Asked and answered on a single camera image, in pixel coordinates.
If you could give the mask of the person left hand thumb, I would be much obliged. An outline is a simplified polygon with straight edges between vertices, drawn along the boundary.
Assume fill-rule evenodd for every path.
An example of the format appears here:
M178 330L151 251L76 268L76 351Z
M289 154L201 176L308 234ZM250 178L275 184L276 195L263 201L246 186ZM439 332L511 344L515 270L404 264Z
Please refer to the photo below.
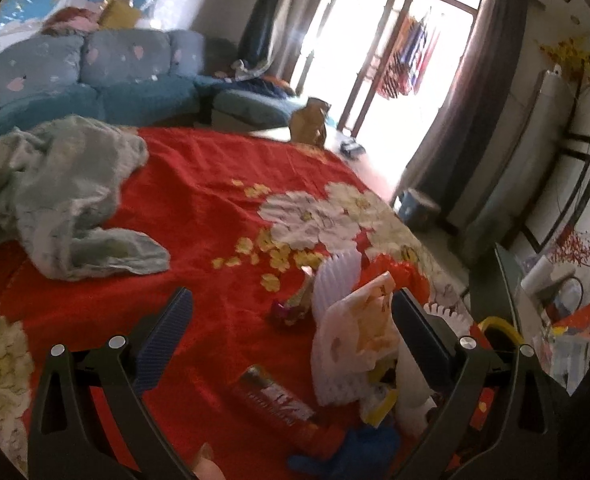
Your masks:
M225 480L225 475L215 463L214 452L208 443L204 443L193 458L193 474L199 480Z

